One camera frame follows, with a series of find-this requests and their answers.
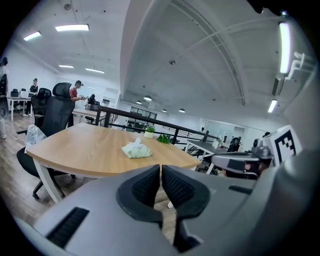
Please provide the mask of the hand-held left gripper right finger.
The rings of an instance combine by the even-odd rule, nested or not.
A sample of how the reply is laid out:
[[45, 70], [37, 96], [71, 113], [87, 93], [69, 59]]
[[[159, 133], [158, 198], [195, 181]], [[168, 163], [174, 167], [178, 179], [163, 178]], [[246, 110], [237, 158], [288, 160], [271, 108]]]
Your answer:
[[162, 166], [162, 187], [176, 210], [173, 246], [185, 252], [200, 244], [187, 234], [183, 221], [197, 218], [210, 201], [210, 190], [201, 182], [181, 173], [174, 166]]

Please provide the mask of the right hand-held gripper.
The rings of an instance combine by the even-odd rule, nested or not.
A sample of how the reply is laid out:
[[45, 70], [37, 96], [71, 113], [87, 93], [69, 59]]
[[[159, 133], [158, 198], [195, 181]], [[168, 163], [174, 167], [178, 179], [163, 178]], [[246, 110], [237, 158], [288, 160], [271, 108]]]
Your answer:
[[302, 151], [299, 138], [291, 125], [257, 138], [246, 152], [215, 153], [211, 163], [227, 176], [257, 180], [268, 168], [279, 167], [288, 158]]

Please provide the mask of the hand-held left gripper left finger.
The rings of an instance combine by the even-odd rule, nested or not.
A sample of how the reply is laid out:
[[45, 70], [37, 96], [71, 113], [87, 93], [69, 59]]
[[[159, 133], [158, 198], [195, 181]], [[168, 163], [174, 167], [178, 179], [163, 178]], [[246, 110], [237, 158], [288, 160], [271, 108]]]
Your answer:
[[133, 219], [163, 226], [163, 215], [154, 209], [160, 187], [160, 166], [148, 166], [144, 171], [124, 181], [116, 191], [122, 210]]

